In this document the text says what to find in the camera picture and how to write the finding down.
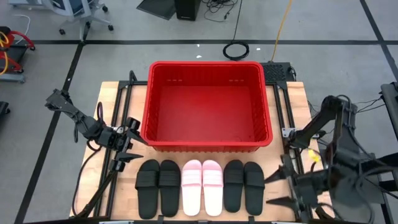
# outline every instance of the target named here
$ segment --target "black metal bracket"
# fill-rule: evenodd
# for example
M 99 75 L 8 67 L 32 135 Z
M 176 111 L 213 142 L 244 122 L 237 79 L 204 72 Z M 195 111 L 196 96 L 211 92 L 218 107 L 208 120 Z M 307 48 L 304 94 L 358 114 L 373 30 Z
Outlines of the black metal bracket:
M 163 215 L 159 215 L 157 217 L 157 224 L 163 224 L 163 221 L 164 221 L 164 216 Z
M 249 224 L 255 224 L 255 220 L 253 216 L 249 216 Z
M 123 124 L 126 122 L 127 114 L 129 111 L 129 105 L 130 105 L 129 102 L 130 102 L 130 98 L 131 98 L 131 91 L 132 91 L 132 87 L 134 85 L 147 85 L 147 82 L 146 81 L 138 81 L 136 75 L 131 70 L 129 72 L 129 80 L 128 81 L 119 81 L 118 92 L 116 93 L 116 99 L 115 99 L 115 104 L 114 104 L 114 108 L 113 108 L 111 126 L 116 126 L 119 109 L 120 109 L 120 104 L 121 104 L 121 100 L 122 100 L 121 99 L 122 92 L 124 91 L 125 88 L 127 88 L 127 93 L 126 93 L 126 97 L 124 99 L 124 108 L 123 108 L 123 115 L 122 115 L 121 123 Z M 144 140 L 140 137 L 139 133 L 130 133 L 130 134 L 132 134 L 133 139 L 144 143 Z M 110 165 L 110 157 L 111 157 L 111 150 L 106 149 L 104 162 L 103 162 L 103 166 L 102 166 L 102 171 L 101 171 L 101 177 L 99 180 L 100 185 L 105 181 L 106 175 L 108 173 L 108 168 Z M 116 174 L 111 181 L 111 185 L 109 188 L 109 197 L 108 197 L 108 201 L 106 202 L 106 213 L 105 213 L 106 217 L 111 217 L 111 214 L 112 214 L 114 192 L 116 190 L 117 179 L 118 179 L 118 174 Z M 96 207 L 94 209 L 95 217 L 100 215 L 101 203 L 102 203 L 102 198 L 100 198 L 100 200 L 98 200 Z
M 287 91 L 287 83 L 285 81 L 276 81 L 276 85 L 284 91 Z

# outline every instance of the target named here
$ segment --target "black floor tape line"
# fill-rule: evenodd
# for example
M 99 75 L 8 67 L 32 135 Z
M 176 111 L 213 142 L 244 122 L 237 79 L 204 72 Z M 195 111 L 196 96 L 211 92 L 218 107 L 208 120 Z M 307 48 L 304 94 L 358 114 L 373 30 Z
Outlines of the black floor tape line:
M 72 59 L 67 77 L 63 84 L 63 88 L 62 88 L 63 90 L 66 90 L 66 91 L 69 90 L 70 83 L 75 74 L 76 66 L 79 62 L 79 58 L 80 58 L 82 50 L 83 50 L 83 44 L 79 44 L 76 48 L 75 56 Z M 29 208 L 30 201 L 32 200 L 32 196 L 33 196 L 33 193 L 35 192 L 37 182 L 39 181 L 40 173 L 43 169 L 44 161 L 45 161 L 45 158 L 47 157 L 47 153 L 50 149 L 51 141 L 54 136 L 55 128 L 57 127 L 59 119 L 60 119 L 60 112 L 54 112 L 51 122 L 50 122 L 49 129 L 47 130 L 47 134 L 45 135 L 42 148 L 39 152 L 39 156 L 37 158 L 36 165 L 34 167 L 32 176 L 30 177 L 29 183 L 27 185 L 27 188 L 26 188 L 26 191 L 24 194 L 24 198 L 22 199 L 21 205 L 18 209 L 18 213 L 17 213 L 16 219 L 14 221 L 15 224 L 23 223 L 25 220 L 25 216 L 26 216 L 27 210 Z
M 248 162 L 244 165 L 244 196 L 246 211 L 250 215 L 260 215 L 264 199 L 264 173 L 259 164 Z
M 372 13 L 368 7 L 368 4 L 366 3 L 365 0 L 360 0 L 361 5 L 363 10 L 365 11 L 366 17 L 369 20 L 369 23 L 371 24 L 371 27 L 373 29 L 374 35 L 376 35 L 377 40 L 381 42 L 381 49 L 384 53 L 384 56 L 386 57 L 386 60 L 391 68 L 392 73 L 394 74 L 396 80 L 398 80 L 398 68 L 395 63 L 394 58 L 392 57 L 390 50 L 388 49 L 386 42 L 383 39 L 383 36 L 381 35 L 381 32 L 376 24 L 376 21 L 374 20 Z
M 156 215 L 158 180 L 159 163 L 154 159 L 145 161 L 139 168 L 136 179 L 138 213 L 142 219 L 151 219 Z
M 160 209 L 165 217 L 178 212 L 180 202 L 181 171 L 174 161 L 165 160 L 160 165 L 159 189 Z
M 224 208 L 229 212 L 241 209 L 243 189 L 243 163 L 232 160 L 224 168 Z

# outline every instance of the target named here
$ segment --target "black metal frame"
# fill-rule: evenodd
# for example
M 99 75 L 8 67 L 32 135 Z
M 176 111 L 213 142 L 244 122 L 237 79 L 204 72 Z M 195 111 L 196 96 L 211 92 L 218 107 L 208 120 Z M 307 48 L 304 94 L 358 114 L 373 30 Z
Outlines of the black metal frame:
M 126 93 L 126 97 L 124 99 L 124 108 L 123 108 L 123 115 L 122 115 L 122 122 L 126 120 L 127 118 L 127 114 L 129 111 L 129 102 L 131 99 L 131 92 L 132 92 L 132 88 L 134 85 L 147 85 L 147 81 L 138 81 L 137 78 L 134 76 L 133 78 L 133 82 L 130 81 L 120 81 L 119 85 L 118 85 L 118 92 L 116 94 L 116 101 L 115 101 L 115 105 L 114 105 L 114 110 L 113 110 L 113 117 L 112 117 L 112 122 L 111 125 L 115 126 L 116 122 L 117 122 L 117 117 L 118 117 L 118 113 L 119 113 L 119 109 L 120 109 L 120 103 L 121 103 L 121 96 L 122 96 L 122 92 L 125 88 L 127 88 L 127 93 Z M 286 142 L 283 140 L 283 135 L 282 135 L 282 128 L 285 128 L 285 123 L 284 123 L 284 115 L 282 112 L 282 105 L 281 105 L 281 100 L 280 100 L 280 95 L 279 95 L 279 89 L 282 89 L 283 95 L 284 95 L 284 102 L 285 102 L 285 106 L 286 106 L 286 112 L 287 112 L 287 119 L 289 121 L 289 127 L 288 128 L 294 128 L 295 124 L 294 124 L 294 117 L 293 117 L 293 111 L 292 111 L 292 107 L 290 104 L 290 98 L 289 98 L 289 92 L 287 89 L 287 84 L 286 82 L 277 82 L 277 83 L 268 83 L 266 84 L 267 86 L 271 86 L 273 87 L 274 90 L 274 95 L 275 95 L 275 104 L 276 104 L 276 110 L 277 110 L 277 114 L 278 114 L 278 121 L 279 121 L 279 129 L 280 129 L 280 135 L 282 137 L 282 142 L 283 142 L 283 147 L 284 147 L 284 154 L 290 154 L 290 149 L 286 146 Z M 294 156 L 296 158 L 296 165 L 297 165 L 297 172 L 299 174 L 303 174 L 304 173 L 304 169 L 303 169 L 303 162 L 299 153 L 299 150 L 294 150 L 293 151 Z M 103 167 L 102 167 L 102 171 L 101 171 L 101 179 L 100 179 L 100 184 L 103 183 L 104 178 L 106 177 L 106 174 L 108 172 L 108 164 L 109 164 L 109 160 L 110 160 L 110 156 L 111 156 L 111 150 L 110 149 L 106 149 L 106 154 L 104 157 L 104 162 L 103 162 Z M 105 217 L 108 219 L 111 219 L 111 214 L 112 214 L 112 209 L 113 209 L 113 202 L 114 202 L 114 194 L 115 194 L 115 190 L 116 190 L 116 183 L 117 183 L 117 176 L 112 180 L 110 189 L 109 189 L 109 197 L 108 197 L 108 201 L 106 203 L 106 213 L 105 213 Z M 390 181 L 384 181 L 381 182 L 382 185 L 384 185 L 386 188 L 388 188 L 389 186 L 395 186 L 395 182 L 393 180 Z M 392 213 L 390 210 L 390 206 L 388 204 L 387 201 L 387 197 L 386 195 L 383 193 L 383 199 L 384 199 L 384 203 L 381 204 L 381 209 L 384 215 L 384 219 L 386 224 L 393 224 L 393 219 L 392 219 Z M 98 217 L 100 215 L 100 208 L 101 208 L 101 203 L 102 200 L 99 200 L 99 202 L 97 203 L 95 210 L 94 210 L 94 217 Z M 313 218 L 312 215 L 312 209 L 310 207 L 305 207 L 305 210 L 308 213 L 308 217 L 309 218 Z M 162 215 L 159 215 L 159 220 L 157 221 L 149 221 L 149 220 L 135 220 L 134 223 L 138 223 L 138 224 L 151 224 L 151 223 L 156 223 L 156 224 L 163 224 L 163 219 L 162 219 Z M 295 212 L 295 220 L 296 222 L 300 220 L 299 214 L 297 212 Z M 164 223 L 181 223 L 184 222 L 186 224 L 197 224 L 199 223 L 199 221 L 164 221 Z M 212 223 L 217 223 L 217 224 L 247 224 L 248 222 L 245 221 L 228 221 L 228 222 L 222 222 L 222 221 L 216 221 L 216 222 L 212 222 Z M 256 222 L 256 224 L 269 224 L 272 222 Z
M 117 119 L 118 119 L 118 113 L 119 113 L 119 109 L 120 109 L 120 104 L 121 104 L 122 92 L 123 92 L 123 90 L 125 88 L 127 88 L 127 93 L 126 93 L 126 97 L 124 99 L 124 108 L 123 108 L 122 122 L 126 120 L 127 113 L 129 111 L 129 102 L 130 102 L 130 97 L 131 97 L 131 91 L 132 91 L 132 87 L 134 85 L 147 85 L 147 81 L 138 81 L 137 78 L 134 76 L 133 82 L 130 82 L 130 81 L 120 81 L 119 82 L 118 92 L 116 94 L 116 101 L 115 101 L 115 105 L 114 105 L 114 109 L 113 109 L 111 126 L 116 126 L 116 122 L 117 122 Z M 285 127 L 285 123 L 284 123 L 284 115 L 283 115 L 283 112 L 282 112 L 282 105 L 280 103 L 279 88 L 282 89 L 282 92 L 284 94 L 284 101 L 285 101 L 285 105 L 286 105 L 287 117 L 288 117 L 288 120 L 289 120 L 289 126 L 290 126 L 290 128 L 294 128 L 295 127 L 294 119 L 293 119 L 293 112 L 292 112 L 292 108 L 291 108 L 291 105 L 290 105 L 289 92 L 287 91 L 287 85 L 286 85 L 286 82 L 284 82 L 284 84 L 272 83 L 272 84 L 267 84 L 267 86 L 272 86 L 273 89 L 274 89 L 276 109 L 277 109 L 279 126 L 280 126 L 280 128 L 279 128 L 280 129 L 280 135 L 282 136 L 282 128 Z M 289 152 L 289 148 L 286 147 L 285 142 L 284 142 L 283 146 L 284 146 L 284 153 L 285 154 L 289 154 L 290 153 Z M 297 158 L 296 161 L 297 161 L 298 173 L 302 174 L 302 173 L 304 173 L 304 169 L 303 169 L 303 162 L 301 160 L 299 151 L 294 151 L 294 154 L 295 154 L 295 157 Z M 100 185 L 104 182 L 106 174 L 108 173 L 108 165 L 109 165 L 110 157 L 111 157 L 111 150 L 110 149 L 106 149 L 104 162 L 103 162 L 103 166 L 102 166 L 102 171 L 101 171 L 101 178 L 99 180 L 99 184 Z M 112 214 L 114 193 L 115 193 L 115 190 L 116 190 L 117 178 L 118 177 L 116 176 L 111 182 L 111 186 L 110 186 L 110 189 L 109 189 L 108 201 L 106 203 L 105 216 L 109 217 L 109 218 L 111 217 L 111 214 Z M 102 200 L 97 202 L 96 207 L 94 209 L 94 217 L 98 217 L 100 215 L 101 203 L 102 203 Z M 311 209 L 309 207 L 307 207 L 306 210 L 307 210 L 308 214 L 310 214 L 310 216 L 312 217 Z M 299 219 L 299 215 L 298 215 L 297 212 L 295 212 L 295 218 L 296 218 L 296 220 Z M 246 223 L 246 222 L 218 222 L 218 223 L 232 224 L 232 223 Z

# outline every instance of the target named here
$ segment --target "wire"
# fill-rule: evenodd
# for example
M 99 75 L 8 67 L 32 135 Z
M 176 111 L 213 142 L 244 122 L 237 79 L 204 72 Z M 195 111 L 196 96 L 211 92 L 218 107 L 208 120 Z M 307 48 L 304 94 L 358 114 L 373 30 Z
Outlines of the wire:
M 97 104 L 97 119 L 98 121 L 100 121 L 101 123 L 103 123 L 104 119 L 103 119 L 103 106 L 102 106 L 102 102 L 98 102 Z M 90 145 L 90 140 L 87 140 L 87 146 L 94 151 L 87 159 L 86 161 L 83 163 L 83 165 L 80 168 L 78 177 L 77 177 L 77 183 L 76 183 L 76 187 L 75 187 L 75 193 L 73 194 L 73 201 L 72 201 L 72 212 L 74 216 L 77 216 L 76 210 L 75 210 L 75 200 L 76 200 L 76 195 L 77 195 L 77 191 L 79 189 L 79 185 L 80 185 L 80 178 L 81 178 L 81 174 L 83 173 L 83 169 L 85 168 L 87 162 L 97 153 L 101 150 L 102 146 L 100 146 L 99 148 L 95 149 L 93 146 Z
M 289 13 L 290 8 L 292 7 L 292 2 L 293 2 L 293 0 L 289 0 L 289 4 L 287 5 L 287 8 L 286 8 L 284 17 L 283 17 L 283 19 L 282 19 L 282 22 L 280 23 L 280 27 L 279 27 L 279 30 L 278 30 L 278 35 L 276 36 L 276 41 L 275 41 L 275 46 L 274 46 L 274 53 L 272 53 L 272 57 L 271 57 L 271 62 L 274 61 L 275 52 L 276 52 L 276 47 L 278 46 L 278 41 L 279 41 L 280 32 L 282 31 L 282 28 L 283 28 L 283 26 L 284 26 L 284 23 L 285 23 L 287 14 Z
M 365 101 L 365 102 L 356 102 L 356 103 L 354 103 L 354 104 L 370 103 L 370 102 L 377 101 L 377 100 L 381 100 L 381 97 L 379 97 L 379 98 L 377 98 L 377 99 L 374 99 L 374 100 Z
M 329 205 L 328 203 L 322 203 L 322 202 L 320 202 L 320 203 L 318 203 L 318 206 L 319 206 L 319 207 L 326 206 L 326 207 L 332 209 L 333 212 L 335 213 L 336 217 L 337 217 L 338 219 L 340 219 L 340 220 L 343 220 L 343 218 L 342 218 L 341 215 L 337 212 L 337 210 L 336 210 L 335 208 L 333 208 L 331 205 Z
M 78 191 L 79 185 L 80 185 L 80 177 L 81 177 L 81 174 L 83 173 L 83 169 L 85 168 L 87 162 L 88 162 L 93 156 L 95 156 L 95 154 L 96 154 L 97 152 L 99 152 L 99 151 L 94 151 L 94 152 L 86 159 L 86 161 L 83 163 L 83 165 L 82 165 L 81 168 L 80 168 L 80 171 L 79 171 L 79 174 L 78 174 L 78 177 L 77 177 L 77 182 L 76 182 L 76 187 L 75 187 L 75 193 L 73 194 L 73 200 L 72 200 L 72 212 L 73 212 L 73 215 L 74 215 L 74 216 L 77 216 L 77 212 L 76 212 L 76 210 L 75 210 L 75 200 L 76 200 L 77 191 Z
M 243 0 L 241 0 L 240 6 L 239 6 L 238 19 L 236 20 L 234 37 L 232 38 L 232 40 L 231 40 L 231 42 L 230 42 L 229 44 L 225 45 L 225 47 L 224 47 L 224 49 L 223 49 L 223 55 L 224 55 L 226 58 L 228 58 L 228 59 L 230 59 L 230 60 L 234 60 L 234 61 L 238 61 L 238 60 L 244 59 L 245 57 L 247 57 L 247 56 L 249 55 L 249 52 L 250 52 L 249 44 L 248 44 L 248 43 L 243 42 L 243 41 L 234 41 L 234 40 L 235 40 L 235 37 L 236 37 L 236 30 L 238 29 L 239 17 L 240 17 L 240 15 L 241 15 L 242 2 L 243 2 Z M 235 45 L 235 44 L 242 45 L 242 46 L 246 49 L 245 53 L 242 54 L 242 55 L 240 55 L 240 56 L 237 56 L 237 57 L 229 56 L 229 55 L 226 53 L 226 49 L 227 49 L 229 46 Z
M 361 111 L 356 112 L 356 113 L 362 113 L 362 112 L 366 112 L 366 111 L 371 111 L 371 110 L 377 109 L 377 108 L 382 107 L 382 106 L 385 106 L 385 105 L 386 105 L 386 104 L 384 103 L 384 104 L 382 104 L 382 105 L 375 106 L 375 107 L 370 108 L 370 109 L 367 109 L 367 110 L 361 110 Z
M 325 143 L 323 143 L 323 142 L 321 142 L 321 141 L 318 141 L 318 144 L 321 144 L 321 145 L 324 145 L 324 146 L 328 147 L 327 144 L 325 144 Z
M 359 109 L 359 110 L 357 111 L 357 113 L 360 113 L 362 110 L 364 110 L 364 109 L 366 109 L 366 108 L 372 106 L 373 104 L 375 104 L 375 102 L 377 102 L 377 101 L 379 101 L 379 100 L 381 100 L 381 97 L 380 97 L 379 99 L 377 99 L 377 100 L 373 100 L 373 102 L 372 102 L 370 105 L 367 105 L 367 106 L 365 106 L 365 107 Z
M 231 10 L 235 7 L 236 3 L 238 3 L 238 0 L 236 0 L 236 2 L 232 1 L 232 0 L 208 0 L 207 2 L 202 0 L 203 3 L 206 3 L 207 6 L 207 11 L 204 13 L 203 17 L 209 21 L 213 21 L 213 22 L 225 22 L 226 18 L 229 15 L 229 12 L 231 12 Z M 218 12 L 221 8 L 224 8 L 225 6 L 232 6 L 228 12 L 224 15 L 224 20 L 222 21 L 217 21 L 215 19 L 209 19 L 206 17 L 207 12 L 211 12 L 211 13 L 216 13 Z
M 5 41 L 3 41 L 2 38 L 0 37 L 0 47 L 4 48 L 4 46 L 7 45 L 9 43 L 9 41 L 8 41 L 7 36 L 3 32 L 0 32 L 0 34 L 2 35 L 2 37 L 5 40 Z M 5 59 L 6 63 L 4 64 L 3 71 L 0 72 L 0 75 L 4 74 L 8 69 L 8 56 L 5 51 L 3 52 L 3 54 L 4 54 L 4 59 Z
M 311 173 L 313 173 L 313 170 L 314 170 L 316 164 L 317 164 L 317 162 L 313 162 L 313 163 L 312 163 L 311 169 L 310 169 L 310 172 L 311 172 Z
M 398 196 L 394 195 L 394 194 L 391 193 L 390 191 L 388 191 L 388 190 L 386 190 L 386 189 L 384 189 L 384 188 L 378 186 L 377 184 L 371 182 L 371 181 L 370 181 L 369 179 L 367 179 L 367 178 L 365 178 L 365 180 L 367 180 L 369 183 L 373 184 L 373 186 L 377 187 L 381 192 L 384 192 L 384 193 L 390 195 L 391 197 L 393 197 L 393 198 L 395 198 L 395 199 L 398 199 Z
M 382 166 L 387 166 L 389 167 L 389 165 L 387 165 L 386 163 L 380 161 L 379 159 L 375 159 L 373 158 L 373 156 L 370 155 L 370 153 L 368 153 L 363 147 L 362 145 L 358 142 L 358 140 L 356 139 L 356 137 L 354 136 L 353 130 L 349 129 L 348 131 L 349 135 L 351 136 L 352 140 L 355 142 L 355 144 L 359 147 L 359 149 L 370 158 L 370 160 L 373 160 L 374 162 L 377 162 L 379 165 Z
M 394 171 L 397 170 L 398 168 L 396 167 L 377 167 L 371 170 L 366 171 L 365 173 L 361 174 L 357 181 L 355 182 L 355 189 L 358 192 L 359 197 L 361 197 L 361 199 L 365 202 L 365 204 L 367 205 L 369 211 L 370 211 L 370 216 L 369 216 L 369 220 L 368 223 L 372 224 L 374 222 L 374 211 L 372 209 L 372 207 L 370 206 L 368 200 L 366 199 L 366 197 L 363 195 L 363 192 L 360 189 L 361 184 L 363 183 L 363 180 L 369 176 L 369 175 L 373 175 L 377 172 L 387 172 L 387 171 Z
M 28 19 L 27 21 L 27 26 L 26 26 L 26 31 L 25 31 L 25 35 L 27 35 L 27 33 L 29 32 L 29 27 L 30 27 L 30 17 L 27 15 L 22 15 L 22 14 L 18 14 L 18 15 L 13 15 L 13 16 L 22 16 Z M 15 44 L 19 44 L 24 38 L 21 37 Z
M 308 105 L 310 106 L 310 113 L 311 113 L 312 111 L 315 111 L 316 113 L 319 113 L 319 111 L 317 111 L 317 110 L 313 107 L 313 105 L 311 104 L 311 102 L 310 102 L 309 100 L 307 100 L 307 103 L 308 103 Z

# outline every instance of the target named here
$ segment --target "wooden table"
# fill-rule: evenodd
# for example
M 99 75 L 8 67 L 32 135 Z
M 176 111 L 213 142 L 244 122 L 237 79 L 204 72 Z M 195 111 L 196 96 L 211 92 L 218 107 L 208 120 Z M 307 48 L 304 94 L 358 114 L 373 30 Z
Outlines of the wooden table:
M 133 86 L 131 101 L 129 105 L 128 116 L 136 118 L 142 121 L 142 115 L 144 112 L 144 104 L 146 97 L 146 86 Z M 303 128 L 311 120 L 310 110 L 307 104 L 307 97 L 305 95 L 304 85 L 302 82 L 289 82 L 289 97 L 292 106 L 292 112 L 294 116 L 294 122 L 297 128 Z M 104 121 L 107 124 L 111 123 L 114 103 L 116 99 L 116 93 L 118 91 L 118 82 L 103 82 L 101 90 L 99 92 L 98 101 L 101 101 L 104 108 Z M 126 91 L 122 94 L 122 100 L 120 105 L 120 112 L 118 117 L 117 126 L 120 124 L 122 119 L 124 100 Z M 280 98 L 283 99 L 283 92 L 279 92 Z M 134 141 L 134 147 L 129 151 L 131 153 L 140 154 L 144 156 L 141 159 L 135 159 L 130 163 L 126 164 L 124 172 L 119 173 L 118 182 L 116 185 L 116 191 L 114 196 L 114 205 L 112 211 L 112 220 L 140 220 L 138 215 L 138 201 L 137 191 L 134 188 L 136 183 L 136 174 L 141 164 L 148 159 L 156 159 L 161 163 L 163 160 L 171 159 L 175 161 L 180 168 L 191 159 L 198 159 L 203 162 L 207 159 L 213 159 L 220 163 L 221 167 L 233 160 L 240 159 L 243 163 L 248 161 L 257 162 L 264 172 L 264 177 L 271 175 L 281 164 L 280 155 L 283 154 L 282 138 L 280 136 L 280 127 L 278 122 L 278 115 L 275 104 L 275 96 L 273 87 L 267 86 L 267 99 L 270 109 L 272 132 L 274 135 L 273 141 L 267 147 L 261 147 L 256 152 L 252 153 L 204 153 L 204 152 L 157 152 L 152 147 L 145 146 L 139 142 Z M 281 101 L 282 109 L 284 114 L 285 126 L 287 124 L 287 113 L 284 105 L 284 101 Z M 316 140 L 311 141 L 310 148 L 318 150 Z M 92 151 L 86 148 L 84 160 L 92 154 Z M 105 149 L 97 153 L 86 165 L 80 180 L 80 188 L 76 196 L 75 208 L 77 212 L 80 212 L 86 203 L 90 200 L 92 195 L 98 188 L 100 181 L 101 168 L 103 166 Z M 312 159 L 309 158 L 308 153 L 302 153 L 302 161 L 304 171 L 310 171 Z M 315 170 L 322 169 L 322 165 L 318 163 L 315 166 Z M 269 205 L 266 204 L 266 200 L 290 196 L 290 190 L 287 180 L 280 180 L 266 185 L 264 192 L 264 206 L 263 212 L 258 217 L 255 217 L 256 221 L 294 221 L 294 213 L 289 208 Z M 106 201 L 108 199 L 108 191 L 103 195 L 103 205 L 101 206 L 100 215 L 105 214 Z M 328 192 L 318 197 L 320 202 L 331 204 L 330 196 Z M 324 208 L 327 213 L 333 215 L 333 212 L 328 208 Z M 160 212 L 160 194 L 159 194 L 159 205 L 158 215 Z M 229 213 L 223 210 L 221 215 L 218 217 L 209 217 L 205 212 L 205 204 L 203 196 L 201 199 L 201 210 L 200 213 L 194 217 L 186 216 L 182 210 L 182 202 L 180 197 L 180 208 L 176 216 L 172 218 L 165 217 L 165 220 L 212 220 L 212 221 L 247 221 L 249 214 L 247 213 L 244 206 L 244 194 L 242 194 L 242 206 L 239 212 Z

